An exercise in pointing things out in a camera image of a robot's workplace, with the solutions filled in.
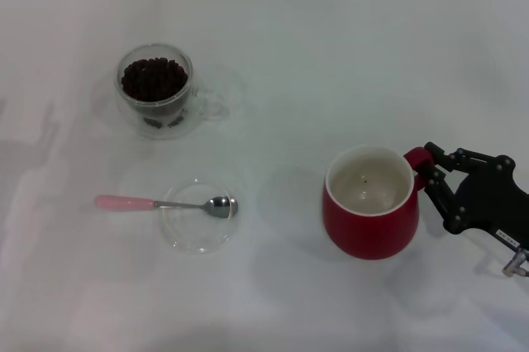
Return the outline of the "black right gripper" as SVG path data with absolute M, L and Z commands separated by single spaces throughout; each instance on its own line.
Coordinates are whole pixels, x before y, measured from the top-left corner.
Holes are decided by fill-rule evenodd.
M 449 233 L 458 235 L 477 229 L 511 250 L 529 250 L 529 193 L 521 190 L 513 179 L 516 164 L 512 158 L 463 148 L 447 154 L 433 142 L 426 143 L 424 148 L 435 165 L 449 172 L 470 174 L 454 194 L 445 181 L 446 174 L 431 161 L 415 167 L 424 193 Z

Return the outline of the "red mug white inside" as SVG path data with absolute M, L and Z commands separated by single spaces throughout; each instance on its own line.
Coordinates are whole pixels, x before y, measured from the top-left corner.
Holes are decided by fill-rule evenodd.
M 333 243 L 359 259 L 377 260 L 403 250 L 419 221 L 418 168 L 431 164 L 426 149 L 406 153 L 360 146 L 337 155 L 322 190 L 322 220 Z

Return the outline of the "pink handled metal spoon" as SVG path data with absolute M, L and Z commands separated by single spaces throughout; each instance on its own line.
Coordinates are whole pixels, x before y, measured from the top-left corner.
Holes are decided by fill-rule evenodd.
M 94 198 L 96 207 L 112 212 L 149 211 L 155 209 L 199 209 L 209 216 L 228 218 L 238 213 L 239 205 L 235 198 L 214 197 L 203 204 L 156 201 L 147 198 L 99 195 Z

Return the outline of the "heap of coffee beans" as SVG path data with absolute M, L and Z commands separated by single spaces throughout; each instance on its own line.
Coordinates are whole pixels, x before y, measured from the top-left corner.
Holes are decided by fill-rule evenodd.
M 160 102 L 179 93 L 188 82 L 188 74 L 175 60 L 140 59 L 125 68 L 120 82 L 129 97 Z

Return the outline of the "clear glass saucer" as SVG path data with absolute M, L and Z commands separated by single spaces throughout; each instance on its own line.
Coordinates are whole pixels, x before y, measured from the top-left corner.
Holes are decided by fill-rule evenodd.
M 237 230 L 238 201 L 218 182 L 195 178 L 172 187 L 161 201 L 185 205 L 160 208 L 160 224 L 166 240 L 186 254 L 219 250 Z

